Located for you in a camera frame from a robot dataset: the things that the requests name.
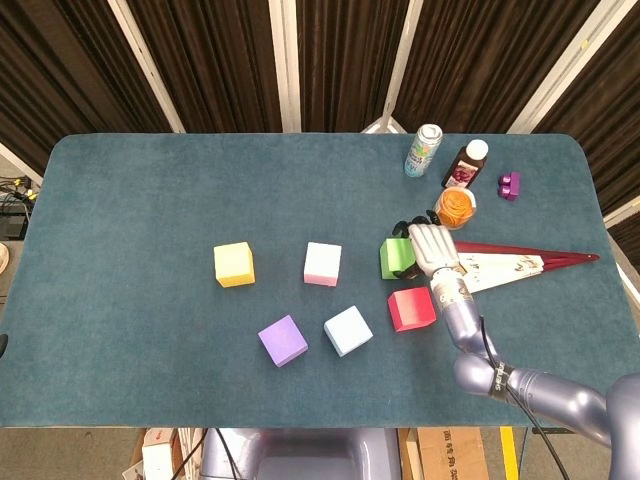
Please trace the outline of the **yellow foam cube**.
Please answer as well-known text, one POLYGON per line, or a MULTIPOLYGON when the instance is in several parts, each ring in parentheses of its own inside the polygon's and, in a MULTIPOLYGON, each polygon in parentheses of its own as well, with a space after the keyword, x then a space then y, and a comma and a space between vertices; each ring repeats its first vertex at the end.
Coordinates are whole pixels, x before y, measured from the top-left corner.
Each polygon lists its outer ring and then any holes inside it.
POLYGON ((253 253, 247 242, 213 247, 215 278, 224 287, 253 284, 253 253))

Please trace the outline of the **purple foam cube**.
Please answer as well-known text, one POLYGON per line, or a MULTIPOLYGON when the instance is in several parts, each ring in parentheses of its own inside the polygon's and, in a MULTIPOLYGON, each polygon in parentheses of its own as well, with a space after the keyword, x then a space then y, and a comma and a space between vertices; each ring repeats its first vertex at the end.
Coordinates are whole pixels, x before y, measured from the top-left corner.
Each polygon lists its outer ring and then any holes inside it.
POLYGON ((308 350, 308 344, 291 315, 279 319, 258 333, 277 367, 282 367, 308 350))

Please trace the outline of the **brown printed cardboard box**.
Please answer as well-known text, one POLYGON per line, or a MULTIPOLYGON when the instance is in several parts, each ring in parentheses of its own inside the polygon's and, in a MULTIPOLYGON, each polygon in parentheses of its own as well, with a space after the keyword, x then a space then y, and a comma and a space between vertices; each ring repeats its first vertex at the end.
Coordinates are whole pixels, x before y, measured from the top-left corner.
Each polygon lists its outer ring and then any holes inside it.
POLYGON ((425 480, 489 480, 478 427, 417 429, 425 480))

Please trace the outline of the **white partition frame post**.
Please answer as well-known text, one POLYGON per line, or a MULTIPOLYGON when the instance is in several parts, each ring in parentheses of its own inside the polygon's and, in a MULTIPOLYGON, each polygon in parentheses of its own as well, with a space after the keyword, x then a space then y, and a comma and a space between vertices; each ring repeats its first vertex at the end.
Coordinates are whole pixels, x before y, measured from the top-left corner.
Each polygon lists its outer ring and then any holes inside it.
POLYGON ((588 65, 638 0, 599 0, 507 130, 530 134, 588 65))
POLYGON ((605 228, 609 229, 638 213, 640 213, 640 195, 605 215, 603 218, 605 228))
POLYGON ((396 107, 423 3, 424 0, 409 0, 382 115, 363 130, 364 134, 404 132, 404 129, 392 119, 392 114, 396 107))
POLYGON ((268 0, 281 123, 300 133, 301 93, 296 0, 268 0))
POLYGON ((31 181, 38 187, 42 185, 43 177, 39 175, 34 169, 32 169, 27 163, 25 163, 21 157, 16 155, 10 148, 4 143, 0 142, 0 158, 12 164, 16 169, 20 170, 25 176, 29 177, 31 181))
POLYGON ((174 105, 169 91, 157 68, 147 42, 136 22, 127 0, 107 0, 129 47, 149 84, 152 93, 163 112, 171 131, 185 133, 185 126, 174 105))

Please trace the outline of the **black equipment box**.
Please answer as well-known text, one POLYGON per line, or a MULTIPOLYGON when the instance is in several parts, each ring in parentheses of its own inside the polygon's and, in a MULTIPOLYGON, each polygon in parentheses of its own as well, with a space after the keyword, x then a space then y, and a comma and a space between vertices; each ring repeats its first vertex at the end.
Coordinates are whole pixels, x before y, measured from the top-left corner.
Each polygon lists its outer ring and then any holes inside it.
POLYGON ((0 213, 0 242, 22 241, 28 229, 24 213, 0 213))

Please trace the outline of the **purple toy brick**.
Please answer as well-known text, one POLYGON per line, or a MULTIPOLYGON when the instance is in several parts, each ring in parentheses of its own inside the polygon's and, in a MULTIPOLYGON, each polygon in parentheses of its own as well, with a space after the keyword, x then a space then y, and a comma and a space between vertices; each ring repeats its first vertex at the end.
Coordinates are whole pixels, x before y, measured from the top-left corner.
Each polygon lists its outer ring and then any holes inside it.
POLYGON ((502 175, 498 180, 498 195, 508 201, 516 200, 520 195, 521 174, 512 171, 502 175))

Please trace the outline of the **white green drink can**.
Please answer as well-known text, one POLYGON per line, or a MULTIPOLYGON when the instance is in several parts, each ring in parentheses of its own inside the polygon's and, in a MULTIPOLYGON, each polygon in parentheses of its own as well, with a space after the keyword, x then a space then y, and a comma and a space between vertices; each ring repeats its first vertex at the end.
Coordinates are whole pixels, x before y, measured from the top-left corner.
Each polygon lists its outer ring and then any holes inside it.
POLYGON ((405 174, 411 178, 421 177, 429 167, 442 139, 443 132, 438 125, 421 125, 415 134, 404 163, 405 174))

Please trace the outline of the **white cardboard box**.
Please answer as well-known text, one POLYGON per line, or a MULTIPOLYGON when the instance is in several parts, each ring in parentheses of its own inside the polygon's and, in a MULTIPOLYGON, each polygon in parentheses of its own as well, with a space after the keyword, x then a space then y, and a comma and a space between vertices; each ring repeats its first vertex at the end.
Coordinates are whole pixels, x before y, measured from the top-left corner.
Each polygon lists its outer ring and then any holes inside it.
POLYGON ((143 440, 142 457, 145 480, 171 480, 182 462, 177 430, 149 428, 143 440))

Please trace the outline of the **red foam cube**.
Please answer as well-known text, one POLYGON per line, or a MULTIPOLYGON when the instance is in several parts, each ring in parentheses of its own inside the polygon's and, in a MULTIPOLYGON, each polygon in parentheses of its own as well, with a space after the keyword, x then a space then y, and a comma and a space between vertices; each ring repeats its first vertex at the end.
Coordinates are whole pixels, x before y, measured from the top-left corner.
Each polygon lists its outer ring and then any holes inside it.
POLYGON ((389 296, 387 303, 396 332, 428 327, 437 321, 427 287, 395 291, 389 296))

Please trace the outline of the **red paper folding fan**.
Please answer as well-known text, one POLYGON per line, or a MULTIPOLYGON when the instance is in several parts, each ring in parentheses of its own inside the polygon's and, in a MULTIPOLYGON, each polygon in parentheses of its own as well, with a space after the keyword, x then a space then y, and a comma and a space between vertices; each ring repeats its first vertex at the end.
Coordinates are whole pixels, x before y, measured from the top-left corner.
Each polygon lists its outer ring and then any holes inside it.
POLYGON ((471 293, 600 259, 594 253, 455 241, 463 280, 471 293))

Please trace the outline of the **green foam cube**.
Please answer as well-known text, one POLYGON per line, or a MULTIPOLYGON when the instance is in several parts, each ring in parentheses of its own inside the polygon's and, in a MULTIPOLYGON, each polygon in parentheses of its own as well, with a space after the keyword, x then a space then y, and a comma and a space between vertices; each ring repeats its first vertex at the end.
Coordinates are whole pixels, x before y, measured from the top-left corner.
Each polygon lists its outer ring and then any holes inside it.
POLYGON ((380 247, 381 278, 384 280, 412 279, 418 273, 416 259, 409 238, 388 238, 380 247))

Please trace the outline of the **pink foam cube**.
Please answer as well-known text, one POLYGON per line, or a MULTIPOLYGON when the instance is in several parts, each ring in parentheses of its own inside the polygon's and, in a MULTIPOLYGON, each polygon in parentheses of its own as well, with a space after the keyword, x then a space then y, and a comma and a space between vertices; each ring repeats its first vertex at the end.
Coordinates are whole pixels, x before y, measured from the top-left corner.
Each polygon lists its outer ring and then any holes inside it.
POLYGON ((304 282, 335 287, 339 278, 341 253, 340 245, 309 242, 303 270, 304 282))

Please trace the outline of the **teal table cloth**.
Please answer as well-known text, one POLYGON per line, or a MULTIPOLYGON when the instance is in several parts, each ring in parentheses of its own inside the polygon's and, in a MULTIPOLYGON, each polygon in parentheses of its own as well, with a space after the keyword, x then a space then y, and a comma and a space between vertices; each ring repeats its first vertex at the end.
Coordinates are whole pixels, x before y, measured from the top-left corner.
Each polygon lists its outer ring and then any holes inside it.
POLYGON ((443 322, 394 330, 379 249, 431 208, 466 134, 420 178, 400 134, 87 134, 54 147, 0 322, 0 427, 523 425, 463 392, 443 322), (213 247, 247 242, 224 288, 213 247), (335 287, 309 242, 342 247, 335 287), (324 323, 373 337, 339 357, 324 323), (258 333, 291 315, 308 350, 277 367, 258 333))

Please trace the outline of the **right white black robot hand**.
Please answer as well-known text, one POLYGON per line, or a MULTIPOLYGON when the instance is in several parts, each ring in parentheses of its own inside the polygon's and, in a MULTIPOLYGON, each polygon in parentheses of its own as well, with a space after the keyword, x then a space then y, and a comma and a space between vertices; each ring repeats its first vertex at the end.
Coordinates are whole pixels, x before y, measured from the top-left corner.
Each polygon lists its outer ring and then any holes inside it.
POLYGON ((442 225, 433 210, 411 221, 401 220, 393 227, 392 234, 412 241, 416 260, 403 270, 393 270, 397 279, 412 279, 424 273, 428 278, 442 269, 461 272, 458 252, 450 232, 442 225))

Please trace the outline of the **light blue foam cube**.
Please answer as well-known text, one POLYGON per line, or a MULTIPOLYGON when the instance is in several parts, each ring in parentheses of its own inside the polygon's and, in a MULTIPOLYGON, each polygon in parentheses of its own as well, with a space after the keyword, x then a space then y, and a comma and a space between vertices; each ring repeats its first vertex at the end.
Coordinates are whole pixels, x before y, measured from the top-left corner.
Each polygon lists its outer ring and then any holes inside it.
POLYGON ((324 323, 324 331, 339 357, 368 342, 373 333, 356 306, 351 306, 324 323))

